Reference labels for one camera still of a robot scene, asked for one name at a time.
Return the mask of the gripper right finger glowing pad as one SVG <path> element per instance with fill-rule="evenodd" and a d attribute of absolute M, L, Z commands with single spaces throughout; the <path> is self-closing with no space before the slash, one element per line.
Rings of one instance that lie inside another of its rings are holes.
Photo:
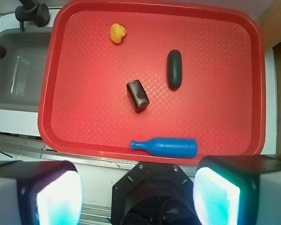
<path fill-rule="evenodd" d="M 202 158 L 193 201 L 203 225 L 281 225 L 281 155 Z"/>

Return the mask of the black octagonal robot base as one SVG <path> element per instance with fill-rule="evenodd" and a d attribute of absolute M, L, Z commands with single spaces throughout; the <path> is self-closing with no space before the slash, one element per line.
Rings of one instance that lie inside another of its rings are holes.
<path fill-rule="evenodd" d="M 193 181 L 178 165 L 140 162 L 112 187 L 113 225 L 199 225 Z"/>

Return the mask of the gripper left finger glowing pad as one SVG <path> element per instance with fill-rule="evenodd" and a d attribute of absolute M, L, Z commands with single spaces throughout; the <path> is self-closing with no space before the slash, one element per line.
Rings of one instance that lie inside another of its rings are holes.
<path fill-rule="evenodd" d="M 69 161 L 0 161 L 0 225 L 77 225 L 82 178 Z"/>

